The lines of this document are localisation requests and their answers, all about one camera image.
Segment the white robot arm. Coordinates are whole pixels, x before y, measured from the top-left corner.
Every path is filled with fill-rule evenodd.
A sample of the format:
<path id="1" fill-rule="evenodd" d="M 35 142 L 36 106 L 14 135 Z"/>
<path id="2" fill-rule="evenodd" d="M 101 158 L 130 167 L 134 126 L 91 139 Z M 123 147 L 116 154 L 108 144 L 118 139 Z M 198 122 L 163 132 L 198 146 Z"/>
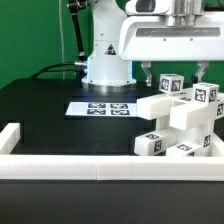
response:
<path id="1" fill-rule="evenodd" d="M 224 61 L 224 8 L 204 0 L 88 0 L 94 23 L 93 52 L 82 83 L 100 91 L 133 85 L 132 63 Z"/>

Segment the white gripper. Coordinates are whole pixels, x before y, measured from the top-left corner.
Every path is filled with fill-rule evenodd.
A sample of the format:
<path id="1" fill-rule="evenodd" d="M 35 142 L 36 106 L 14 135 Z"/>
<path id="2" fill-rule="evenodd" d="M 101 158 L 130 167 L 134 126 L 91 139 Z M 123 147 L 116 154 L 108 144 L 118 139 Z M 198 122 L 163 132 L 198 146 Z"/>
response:
<path id="1" fill-rule="evenodd" d="M 143 61 L 148 86 L 153 85 L 150 62 L 200 61 L 191 78 L 196 84 L 208 61 L 224 60 L 224 11 L 206 11 L 203 0 L 129 0 L 125 11 L 119 55 Z"/>

